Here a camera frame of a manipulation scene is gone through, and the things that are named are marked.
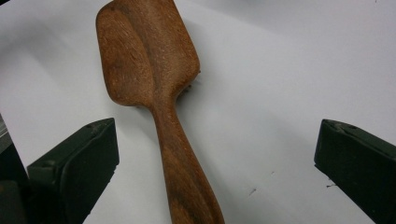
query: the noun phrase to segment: wooden handle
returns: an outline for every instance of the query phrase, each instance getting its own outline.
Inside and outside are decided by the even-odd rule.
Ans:
[[[222,224],[216,197],[177,118],[175,104],[151,109],[163,157],[163,173],[174,224]]]

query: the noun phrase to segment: spatula handle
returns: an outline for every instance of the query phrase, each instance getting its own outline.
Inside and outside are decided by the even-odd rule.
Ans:
[[[175,105],[157,106],[151,110],[160,140],[172,222],[224,223],[215,194],[178,121]]]

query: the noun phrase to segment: white surface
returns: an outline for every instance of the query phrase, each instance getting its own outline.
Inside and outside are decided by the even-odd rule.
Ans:
[[[106,93],[106,2],[0,6],[0,113],[25,165],[114,117],[120,166],[85,223],[170,223],[153,120]],[[202,65],[177,110],[226,222],[373,223],[313,158],[322,119],[396,144],[396,1],[176,3]]]

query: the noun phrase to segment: wood grain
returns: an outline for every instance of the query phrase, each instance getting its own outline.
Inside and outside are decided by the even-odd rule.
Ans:
[[[175,110],[200,64],[174,2],[115,0],[98,13],[96,29],[110,98],[154,117],[173,223],[224,223]]]

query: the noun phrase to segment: carved wooden utensil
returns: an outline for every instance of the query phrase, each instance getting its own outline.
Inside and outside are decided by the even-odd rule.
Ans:
[[[109,96],[154,117],[173,223],[224,223],[177,118],[177,96],[199,73],[199,60],[175,3],[115,0],[100,10],[96,29]]]

